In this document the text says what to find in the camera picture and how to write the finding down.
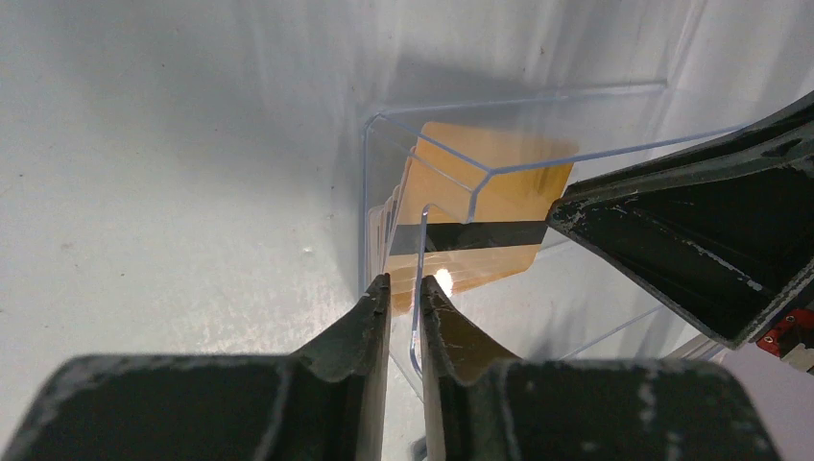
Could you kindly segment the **clear acrylic box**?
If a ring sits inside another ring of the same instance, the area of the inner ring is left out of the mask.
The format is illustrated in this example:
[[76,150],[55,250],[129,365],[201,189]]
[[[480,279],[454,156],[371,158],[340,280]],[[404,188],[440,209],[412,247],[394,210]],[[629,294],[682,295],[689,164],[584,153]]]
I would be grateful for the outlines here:
[[390,354],[423,391],[423,277],[528,359],[663,356],[695,330],[607,262],[546,226],[574,182],[753,123],[757,102],[665,84],[394,109],[363,130],[360,279],[391,277]]

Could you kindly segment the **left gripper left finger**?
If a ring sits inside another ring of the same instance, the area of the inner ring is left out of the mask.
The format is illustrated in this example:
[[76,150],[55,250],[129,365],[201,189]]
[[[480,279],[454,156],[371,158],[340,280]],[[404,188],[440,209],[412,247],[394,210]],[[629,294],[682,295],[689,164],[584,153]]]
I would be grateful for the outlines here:
[[7,460],[377,460],[391,281],[283,355],[99,354],[41,386]]

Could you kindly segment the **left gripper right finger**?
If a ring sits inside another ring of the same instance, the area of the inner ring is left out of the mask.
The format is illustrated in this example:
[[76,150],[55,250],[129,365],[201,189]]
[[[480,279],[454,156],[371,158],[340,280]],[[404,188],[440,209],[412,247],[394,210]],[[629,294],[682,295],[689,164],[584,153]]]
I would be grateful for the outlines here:
[[419,289],[432,460],[776,460],[739,381],[705,361],[531,362]]

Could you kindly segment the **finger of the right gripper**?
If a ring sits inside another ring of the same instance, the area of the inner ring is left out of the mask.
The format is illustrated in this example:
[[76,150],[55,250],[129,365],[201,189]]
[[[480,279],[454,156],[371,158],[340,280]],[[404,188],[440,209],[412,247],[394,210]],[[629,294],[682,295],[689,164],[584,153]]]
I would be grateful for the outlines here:
[[546,222],[736,349],[813,303],[813,98],[576,182]]

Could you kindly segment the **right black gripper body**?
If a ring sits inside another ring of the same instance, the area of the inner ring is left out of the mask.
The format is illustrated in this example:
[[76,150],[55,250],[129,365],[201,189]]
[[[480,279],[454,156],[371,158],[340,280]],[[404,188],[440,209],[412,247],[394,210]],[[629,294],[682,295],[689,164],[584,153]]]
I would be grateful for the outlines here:
[[813,311],[791,310],[756,345],[791,368],[813,375]]

